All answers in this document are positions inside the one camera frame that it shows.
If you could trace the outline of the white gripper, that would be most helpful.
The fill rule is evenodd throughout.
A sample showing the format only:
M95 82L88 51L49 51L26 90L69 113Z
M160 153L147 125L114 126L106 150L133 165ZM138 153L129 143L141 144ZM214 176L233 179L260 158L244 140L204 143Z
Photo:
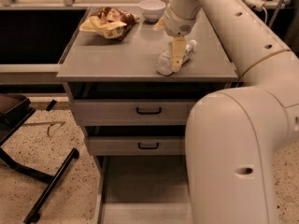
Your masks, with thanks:
M154 30L165 29L166 33L173 36L171 42L171 64L172 71L177 72L183 64L186 49L186 39L194 24L200 10L200 5L195 4L172 4L169 3L165 9L164 17L161 17L153 26Z

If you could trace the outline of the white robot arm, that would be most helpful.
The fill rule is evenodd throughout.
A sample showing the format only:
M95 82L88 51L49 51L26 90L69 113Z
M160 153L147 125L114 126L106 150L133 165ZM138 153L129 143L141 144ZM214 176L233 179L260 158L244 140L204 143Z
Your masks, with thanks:
M272 159L299 138L299 62L241 0L171 0L164 29L181 66L185 37L204 11L241 87L200 99L185 153L194 224L278 224Z

